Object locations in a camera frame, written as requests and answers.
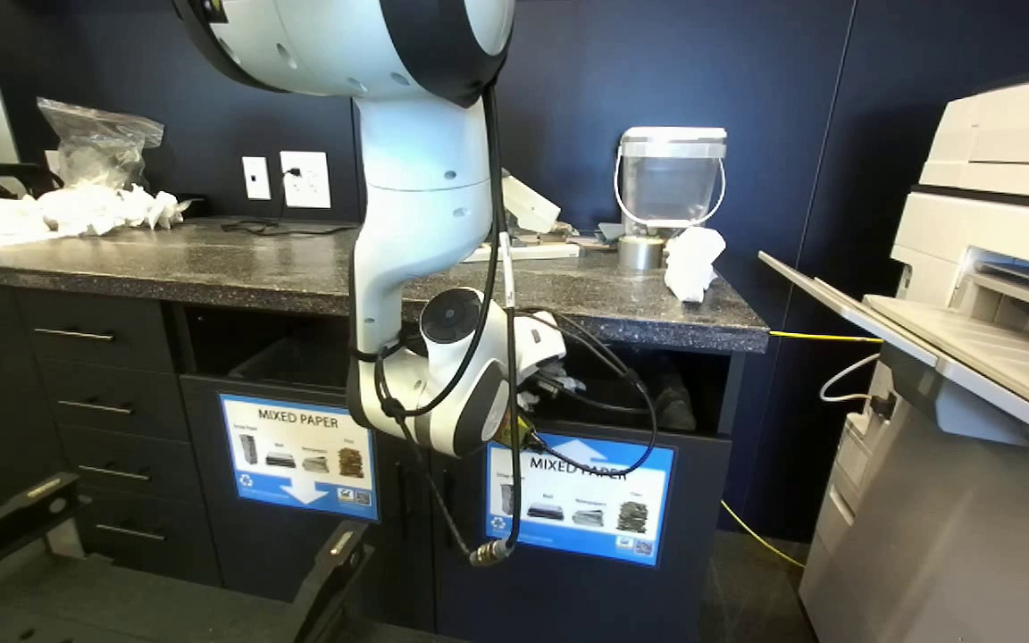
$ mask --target dark countertop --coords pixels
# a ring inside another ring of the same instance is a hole
[[[461,265],[403,294],[422,299],[447,286],[481,286],[487,265]],[[171,305],[346,314],[352,236],[248,236],[223,220],[166,233],[125,230],[105,238],[55,238],[0,247],[0,286],[105,294]],[[660,271],[628,274],[610,255],[570,261],[518,261],[518,306],[552,306],[605,340],[690,350],[760,352],[767,327],[754,306],[717,280],[702,306],[683,306]]]

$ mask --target drawer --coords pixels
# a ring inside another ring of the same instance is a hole
[[[43,365],[43,382],[61,428],[190,439],[171,372]]]
[[[196,465],[186,444],[128,432],[61,428],[66,458],[81,490],[112,490],[142,501],[193,501],[199,506]]]
[[[121,569],[218,581],[216,545],[199,502],[146,502],[121,493],[80,493],[80,537],[87,555]]]
[[[149,299],[17,294],[35,356],[171,372],[162,306]]]

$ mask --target black wall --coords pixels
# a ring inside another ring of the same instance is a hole
[[[352,108],[231,86],[167,0],[0,0],[0,72],[30,152],[51,145],[35,97],[149,115],[149,178],[242,211],[241,151],[323,145],[353,194]],[[849,294],[885,288],[890,233],[944,99],[1029,80],[1020,0],[523,0],[502,80],[504,164],[590,230],[610,211],[624,126],[724,126],[724,274],[773,324],[833,324],[754,251]],[[816,390],[858,350],[773,346],[752,359],[729,501],[807,540],[841,414]]]

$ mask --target electrical outlet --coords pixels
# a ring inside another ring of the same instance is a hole
[[[285,206],[334,206],[328,152],[284,151],[278,168],[285,181]]]
[[[273,199],[269,156],[241,156],[241,164],[242,164],[242,196],[248,199]]]

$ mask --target product label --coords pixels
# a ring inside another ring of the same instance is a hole
[[[646,445],[543,434],[543,444],[587,467],[628,467]],[[512,451],[490,445],[487,467],[487,537],[502,540],[512,530],[514,474]],[[554,455],[523,455],[523,531],[518,543],[659,564],[660,514],[672,474],[672,451],[654,445],[628,474],[593,474]]]
[[[379,523],[373,432],[343,402],[223,392],[236,497]]]

